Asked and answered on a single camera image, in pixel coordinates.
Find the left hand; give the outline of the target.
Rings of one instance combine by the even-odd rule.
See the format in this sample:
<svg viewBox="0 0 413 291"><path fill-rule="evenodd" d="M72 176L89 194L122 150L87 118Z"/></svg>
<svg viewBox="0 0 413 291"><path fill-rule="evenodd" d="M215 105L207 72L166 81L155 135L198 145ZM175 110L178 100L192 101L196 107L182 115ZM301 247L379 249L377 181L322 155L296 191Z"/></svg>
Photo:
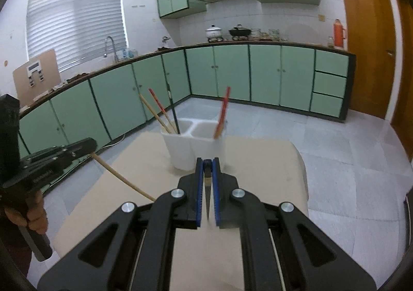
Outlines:
<svg viewBox="0 0 413 291"><path fill-rule="evenodd" d="M44 209L44 200L41 191L27 199L28 211L25 216L16 209L6 206L4 211L7 218L20 227L28 227L37 234L44 235L48 229L47 215Z"/></svg>

